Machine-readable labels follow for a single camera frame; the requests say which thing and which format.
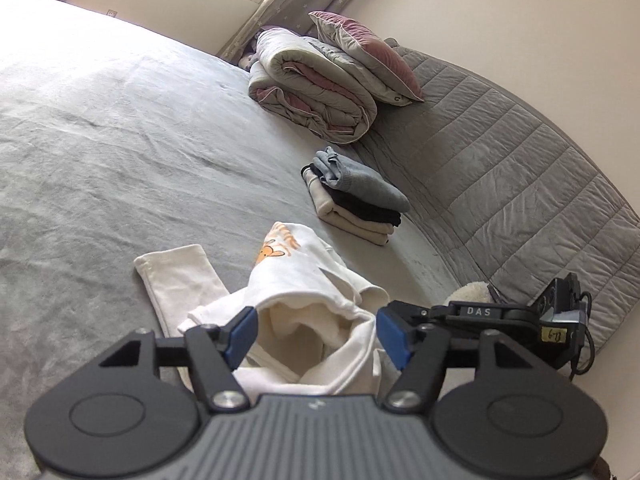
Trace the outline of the white cream sweatshirt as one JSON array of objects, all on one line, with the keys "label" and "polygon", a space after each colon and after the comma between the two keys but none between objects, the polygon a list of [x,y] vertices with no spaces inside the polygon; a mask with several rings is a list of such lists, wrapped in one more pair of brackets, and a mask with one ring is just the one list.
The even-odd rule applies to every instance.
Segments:
[{"label": "white cream sweatshirt", "polygon": [[233,373],[252,400],[382,388],[390,360],[376,338],[375,315],[390,296],[350,270],[308,226],[275,223],[236,292],[228,292],[199,244],[149,252],[134,267],[169,337],[256,309],[256,341]]}]

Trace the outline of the white plush toy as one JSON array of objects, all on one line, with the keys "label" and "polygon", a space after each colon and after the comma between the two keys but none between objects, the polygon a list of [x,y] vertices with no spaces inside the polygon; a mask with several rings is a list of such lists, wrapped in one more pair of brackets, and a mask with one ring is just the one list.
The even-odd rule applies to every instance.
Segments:
[{"label": "white plush toy", "polygon": [[489,285],[485,282],[472,282],[466,284],[450,294],[442,303],[450,304],[451,301],[480,302],[491,304],[494,298],[491,296]]}]

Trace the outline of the folded beige garment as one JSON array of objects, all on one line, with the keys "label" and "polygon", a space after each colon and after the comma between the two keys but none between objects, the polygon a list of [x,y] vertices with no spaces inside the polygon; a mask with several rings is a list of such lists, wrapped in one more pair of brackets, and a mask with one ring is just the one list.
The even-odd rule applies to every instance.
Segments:
[{"label": "folded beige garment", "polygon": [[388,243],[395,232],[391,224],[361,220],[356,214],[338,206],[309,166],[303,168],[302,178],[321,221],[378,246]]}]

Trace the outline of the grey quilted headboard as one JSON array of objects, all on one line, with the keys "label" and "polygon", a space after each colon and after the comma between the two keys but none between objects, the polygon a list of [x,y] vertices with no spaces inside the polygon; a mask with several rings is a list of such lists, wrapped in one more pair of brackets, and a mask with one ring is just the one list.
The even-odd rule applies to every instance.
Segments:
[{"label": "grey quilted headboard", "polygon": [[362,161],[408,197],[412,223],[461,283],[517,302],[575,273],[603,348],[639,303],[639,218],[550,119],[498,84],[406,47],[423,91],[383,105],[357,142]]}]

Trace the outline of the folded black garment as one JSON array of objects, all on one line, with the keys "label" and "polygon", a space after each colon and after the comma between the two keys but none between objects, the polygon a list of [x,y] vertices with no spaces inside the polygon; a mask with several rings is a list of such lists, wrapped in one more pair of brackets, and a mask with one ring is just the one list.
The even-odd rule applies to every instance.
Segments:
[{"label": "folded black garment", "polygon": [[[320,179],[320,171],[314,165],[308,166]],[[348,193],[342,191],[334,190],[333,188],[329,188],[322,182],[321,184],[338,206],[347,209],[352,214],[356,214],[359,219],[372,222],[388,223],[391,224],[394,228],[400,226],[401,214],[398,211],[367,204],[363,200],[360,200],[360,198],[349,195]]]}]

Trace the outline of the folded grey garment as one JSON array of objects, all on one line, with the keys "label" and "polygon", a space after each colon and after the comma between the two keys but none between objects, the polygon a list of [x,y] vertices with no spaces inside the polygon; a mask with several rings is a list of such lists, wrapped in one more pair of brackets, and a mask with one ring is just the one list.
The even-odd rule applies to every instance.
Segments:
[{"label": "folded grey garment", "polygon": [[385,181],[377,171],[355,159],[338,154],[330,146],[316,151],[312,164],[320,171],[321,181],[332,190],[401,214],[410,210],[408,197]]}]

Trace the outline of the grey bed blanket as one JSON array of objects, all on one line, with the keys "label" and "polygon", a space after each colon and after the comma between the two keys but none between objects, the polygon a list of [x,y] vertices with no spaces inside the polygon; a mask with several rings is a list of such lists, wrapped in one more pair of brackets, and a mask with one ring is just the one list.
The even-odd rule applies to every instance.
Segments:
[{"label": "grey bed blanket", "polygon": [[158,322],[134,259],[203,247],[245,286],[274,222],[309,226],[349,269],[430,306],[456,286],[409,221],[374,246],[320,222],[299,171],[322,147],[267,113],[247,74],[117,18],[1,0],[1,474],[38,472],[40,394]]}]

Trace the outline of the pink grey pillow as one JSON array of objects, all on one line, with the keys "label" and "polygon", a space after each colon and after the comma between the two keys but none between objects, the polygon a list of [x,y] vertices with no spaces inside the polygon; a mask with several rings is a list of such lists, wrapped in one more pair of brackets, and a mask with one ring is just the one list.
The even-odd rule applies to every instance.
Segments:
[{"label": "pink grey pillow", "polygon": [[311,45],[354,77],[378,102],[404,107],[422,102],[416,76],[402,57],[363,24],[326,11],[309,13],[317,38]]}]

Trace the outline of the folded grey pink quilt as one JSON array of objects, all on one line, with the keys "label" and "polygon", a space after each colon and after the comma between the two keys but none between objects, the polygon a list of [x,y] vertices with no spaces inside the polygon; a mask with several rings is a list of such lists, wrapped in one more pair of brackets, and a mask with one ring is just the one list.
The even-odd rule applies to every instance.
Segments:
[{"label": "folded grey pink quilt", "polygon": [[307,37],[273,27],[257,38],[248,95],[265,110],[333,144],[359,140],[378,106],[372,94]]}]

